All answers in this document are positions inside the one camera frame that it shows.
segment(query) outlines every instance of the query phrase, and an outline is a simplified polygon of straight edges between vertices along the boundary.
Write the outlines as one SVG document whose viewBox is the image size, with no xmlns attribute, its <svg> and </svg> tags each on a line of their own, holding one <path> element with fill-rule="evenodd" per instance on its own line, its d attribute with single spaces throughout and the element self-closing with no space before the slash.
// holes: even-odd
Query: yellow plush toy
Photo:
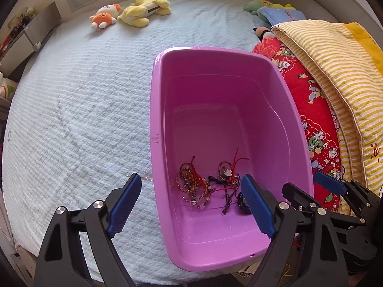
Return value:
<svg viewBox="0 0 383 287">
<path fill-rule="evenodd" d="M 135 26 L 145 27 L 149 24 L 147 17 L 153 13 L 158 15 L 169 15 L 171 13 L 170 2 L 168 0 L 135 0 L 128 6 L 117 19 L 124 23 Z"/>
<path fill-rule="evenodd" d="M 292 7 L 291 4 L 286 4 L 283 6 L 282 4 L 274 3 L 271 7 L 274 7 L 276 9 L 292 9 L 293 11 L 296 11 L 295 7 Z"/>
</svg>

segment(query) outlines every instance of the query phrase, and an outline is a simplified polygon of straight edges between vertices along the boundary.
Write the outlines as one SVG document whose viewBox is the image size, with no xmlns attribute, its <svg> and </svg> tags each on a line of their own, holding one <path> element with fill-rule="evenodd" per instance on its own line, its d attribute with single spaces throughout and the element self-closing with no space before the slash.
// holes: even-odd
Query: plastic basin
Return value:
<svg viewBox="0 0 383 287">
<path fill-rule="evenodd" d="M 263 255 L 270 243 L 252 215 L 233 201 L 222 215 L 223 191 L 204 209 L 175 185 L 181 164 L 217 177 L 222 161 L 250 173 L 280 201 L 292 182 L 313 195 L 313 176 L 300 117 L 289 89 L 267 58 L 238 50 L 168 49 L 154 62 L 150 104 L 154 191 L 163 240 L 179 268 L 216 270 Z"/>
</svg>

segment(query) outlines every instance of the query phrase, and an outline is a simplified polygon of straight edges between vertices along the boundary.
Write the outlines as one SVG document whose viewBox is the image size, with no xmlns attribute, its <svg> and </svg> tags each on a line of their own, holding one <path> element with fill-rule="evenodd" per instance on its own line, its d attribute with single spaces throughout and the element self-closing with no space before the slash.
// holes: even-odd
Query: yellow striped blanket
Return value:
<svg viewBox="0 0 383 287">
<path fill-rule="evenodd" d="M 337 116 L 343 178 L 383 184 L 383 52 L 359 24 L 294 21 L 272 28 L 315 78 Z M 350 209 L 341 199 L 339 212 Z"/>
</svg>

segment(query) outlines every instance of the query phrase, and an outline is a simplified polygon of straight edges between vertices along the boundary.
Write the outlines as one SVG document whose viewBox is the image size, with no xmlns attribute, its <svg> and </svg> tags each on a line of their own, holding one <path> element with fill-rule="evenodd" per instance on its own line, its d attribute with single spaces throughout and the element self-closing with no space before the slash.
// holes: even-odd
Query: blue pillow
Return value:
<svg viewBox="0 0 383 287">
<path fill-rule="evenodd" d="M 306 20 L 306 17 L 302 12 L 291 9 L 262 7 L 258 10 L 258 13 L 265 16 L 272 26 L 280 24 L 281 22 Z"/>
</svg>

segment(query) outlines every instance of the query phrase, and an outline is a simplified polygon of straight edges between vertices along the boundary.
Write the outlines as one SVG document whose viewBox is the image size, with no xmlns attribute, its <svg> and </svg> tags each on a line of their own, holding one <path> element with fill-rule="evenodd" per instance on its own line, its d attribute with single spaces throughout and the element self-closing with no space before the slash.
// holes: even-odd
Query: bed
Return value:
<svg viewBox="0 0 383 287">
<path fill-rule="evenodd" d="M 136 283 L 181 284 L 241 268 L 191 273 L 169 260 L 151 177 L 149 100 L 152 64 L 164 49 L 215 46 L 251 51 L 249 0 L 169 0 L 170 16 L 146 28 L 121 22 L 93 32 L 89 11 L 59 26 L 28 63 L 13 99 L 3 151 L 6 211 L 16 245 L 38 255 L 53 211 L 81 209 L 142 177 L 142 193 L 113 243 Z M 383 31 L 365 0 L 271 0 L 291 3 L 308 19 L 359 21 L 383 46 Z M 131 1 L 122 2 L 126 7 Z M 340 11 L 354 3 L 353 11 Z M 85 257 L 101 281 L 86 237 Z"/>
</svg>

